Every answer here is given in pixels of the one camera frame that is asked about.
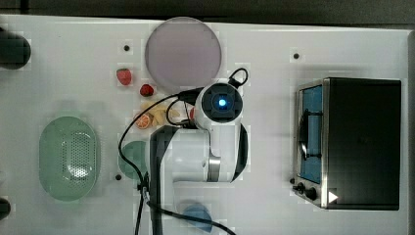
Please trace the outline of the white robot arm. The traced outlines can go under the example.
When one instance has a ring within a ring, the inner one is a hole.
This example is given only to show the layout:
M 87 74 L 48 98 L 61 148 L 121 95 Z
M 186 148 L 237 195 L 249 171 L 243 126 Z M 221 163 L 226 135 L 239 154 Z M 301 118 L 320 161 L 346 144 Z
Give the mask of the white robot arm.
M 153 235 L 177 235 L 182 221 L 210 232 L 217 227 L 204 211 L 175 210 L 176 182 L 232 182 L 248 161 L 248 133 L 241 124 L 243 99 L 236 84 L 216 82 L 183 91 L 178 99 L 194 106 L 192 128 L 164 125 L 150 139 L 149 187 Z

